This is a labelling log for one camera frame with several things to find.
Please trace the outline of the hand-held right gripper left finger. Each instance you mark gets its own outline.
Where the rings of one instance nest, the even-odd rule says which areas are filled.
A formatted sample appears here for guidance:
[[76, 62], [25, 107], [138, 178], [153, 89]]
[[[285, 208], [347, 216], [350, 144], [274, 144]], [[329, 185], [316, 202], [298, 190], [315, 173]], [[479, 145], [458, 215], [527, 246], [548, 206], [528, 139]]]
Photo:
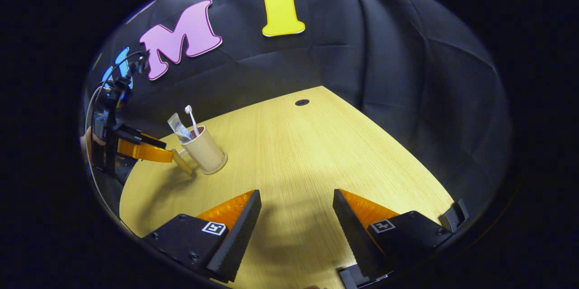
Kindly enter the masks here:
[[234, 282], [261, 207], [259, 190], [251, 190], [197, 216], [179, 213], [143, 241], [192, 273]]

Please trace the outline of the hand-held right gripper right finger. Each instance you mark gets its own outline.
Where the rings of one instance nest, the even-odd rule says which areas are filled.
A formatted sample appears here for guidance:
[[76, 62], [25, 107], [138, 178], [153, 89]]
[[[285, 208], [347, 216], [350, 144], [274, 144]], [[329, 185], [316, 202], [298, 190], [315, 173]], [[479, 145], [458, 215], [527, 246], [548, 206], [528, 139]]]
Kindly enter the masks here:
[[396, 213], [342, 189], [334, 190], [333, 209], [365, 277], [407, 272], [453, 236], [418, 211]]

